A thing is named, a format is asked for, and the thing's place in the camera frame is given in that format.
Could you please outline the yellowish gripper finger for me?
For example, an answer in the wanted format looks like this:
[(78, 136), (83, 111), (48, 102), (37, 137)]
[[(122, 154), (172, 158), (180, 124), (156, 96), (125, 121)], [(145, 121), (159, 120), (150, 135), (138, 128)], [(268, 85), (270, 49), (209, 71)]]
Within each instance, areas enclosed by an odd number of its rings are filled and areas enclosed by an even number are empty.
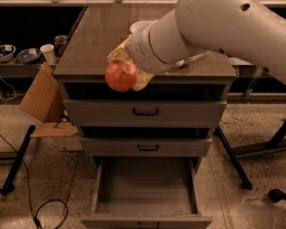
[(133, 86), (133, 90), (138, 92), (143, 90), (153, 79), (153, 74), (138, 70), (136, 74), (136, 82)]
[(119, 44), (113, 51), (108, 54), (107, 62), (112, 63), (114, 60), (131, 60), (130, 42), (131, 38), (128, 37), (121, 44)]

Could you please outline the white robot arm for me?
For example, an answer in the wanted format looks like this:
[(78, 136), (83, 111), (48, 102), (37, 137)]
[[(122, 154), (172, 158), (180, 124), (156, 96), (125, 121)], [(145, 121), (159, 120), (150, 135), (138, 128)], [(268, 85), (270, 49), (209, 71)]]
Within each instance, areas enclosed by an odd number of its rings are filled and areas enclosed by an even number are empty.
[(259, 0), (178, 0), (172, 11), (131, 34), (108, 60), (131, 60), (157, 75), (205, 51), (266, 68), (286, 85), (286, 19)]

